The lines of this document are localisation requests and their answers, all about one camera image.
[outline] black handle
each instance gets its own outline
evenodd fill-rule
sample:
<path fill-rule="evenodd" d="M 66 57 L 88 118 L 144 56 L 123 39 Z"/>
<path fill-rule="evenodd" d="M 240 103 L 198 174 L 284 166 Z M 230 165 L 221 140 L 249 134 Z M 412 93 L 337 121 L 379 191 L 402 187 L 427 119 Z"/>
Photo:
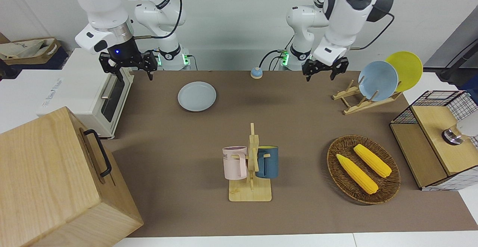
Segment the black handle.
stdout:
<path fill-rule="evenodd" d="M 111 173 L 111 163 L 109 163 L 108 155 L 106 155 L 105 149 L 103 148 L 103 144 L 99 140 L 98 133 L 96 133 L 96 131 L 94 131 L 93 129 L 89 129 L 89 130 L 83 132 L 83 134 L 85 134 L 85 136 L 93 134 L 94 137 L 96 138 L 96 141 L 98 142 L 99 149 L 101 150 L 101 154 L 103 155 L 103 158 L 105 159 L 105 163 L 106 163 L 106 170 L 104 172 L 101 172 L 99 175 L 101 177 L 105 177 L 106 175 Z"/>

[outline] oven door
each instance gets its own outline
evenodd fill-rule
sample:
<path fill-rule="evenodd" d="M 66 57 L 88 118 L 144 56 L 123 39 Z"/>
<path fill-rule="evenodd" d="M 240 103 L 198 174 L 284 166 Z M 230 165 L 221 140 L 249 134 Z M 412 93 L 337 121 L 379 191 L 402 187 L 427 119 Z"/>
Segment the oven door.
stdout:
<path fill-rule="evenodd" d="M 122 68 L 121 73 L 123 75 L 123 82 L 120 82 L 115 75 L 110 75 L 106 87 L 100 96 L 102 100 L 100 113 L 106 120 L 104 126 L 108 128 L 112 136 L 114 135 L 126 96 L 130 90 L 131 80 L 133 79 L 128 70 Z"/>

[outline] blue mug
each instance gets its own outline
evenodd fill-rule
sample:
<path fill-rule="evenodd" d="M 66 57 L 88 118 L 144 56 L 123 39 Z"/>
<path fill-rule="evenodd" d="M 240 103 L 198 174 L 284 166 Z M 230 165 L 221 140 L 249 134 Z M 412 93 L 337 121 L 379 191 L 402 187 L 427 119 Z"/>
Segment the blue mug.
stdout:
<path fill-rule="evenodd" d="M 279 148 L 277 146 L 259 146 L 257 153 L 259 171 L 256 176 L 274 179 L 279 175 Z"/>

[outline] brown tablecloth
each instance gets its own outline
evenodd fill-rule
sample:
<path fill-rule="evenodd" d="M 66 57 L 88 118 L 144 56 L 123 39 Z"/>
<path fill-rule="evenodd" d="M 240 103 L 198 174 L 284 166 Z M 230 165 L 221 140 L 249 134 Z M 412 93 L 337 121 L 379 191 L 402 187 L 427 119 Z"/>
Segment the brown tablecloth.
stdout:
<path fill-rule="evenodd" d="M 331 95 L 358 72 L 330 81 L 321 72 L 307 83 L 300 72 L 156 72 L 148 81 L 136 73 L 113 151 L 145 225 L 132 237 L 268 235 L 478 229 L 454 191 L 420 191 L 389 122 L 407 107 L 396 102 L 344 116 Z M 205 81 L 217 91 L 215 104 L 189 112 L 177 102 L 181 87 Z M 349 98 L 354 104 L 354 97 Z M 279 177 L 273 200 L 228 200 L 221 149 L 247 145 L 249 123 L 262 145 L 278 145 Z M 391 201 L 359 206 L 338 191 L 326 168 L 330 143 L 363 135 L 395 158 L 401 188 Z"/>

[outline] plate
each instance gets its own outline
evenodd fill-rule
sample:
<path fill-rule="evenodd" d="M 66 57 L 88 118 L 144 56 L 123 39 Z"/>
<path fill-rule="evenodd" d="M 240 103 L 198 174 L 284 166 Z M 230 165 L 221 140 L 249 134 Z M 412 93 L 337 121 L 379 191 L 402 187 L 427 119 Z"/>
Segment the plate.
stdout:
<path fill-rule="evenodd" d="M 423 65 L 420 58 L 412 52 L 400 51 L 392 53 L 386 60 L 398 73 L 401 82 L 397 92 L 403 92 L 415 86 L 423 74 Z"/>
<path fill-rule="evenodd" d="M 385 61 L 374 61 L 365 66 L 358 76 L 358 81 L 365 76 L 358 88 L 362 95 L 374 102 L 388 99 L 395 92 L 398 84 L 398 74 L 392 65 Z"/>
<path fill-rule="evenodd" d="M 188 111 L 204 111 L 214 104 L 216 92 L 206 82 L 188 83 L 178 93 L 178 102 Z"/>

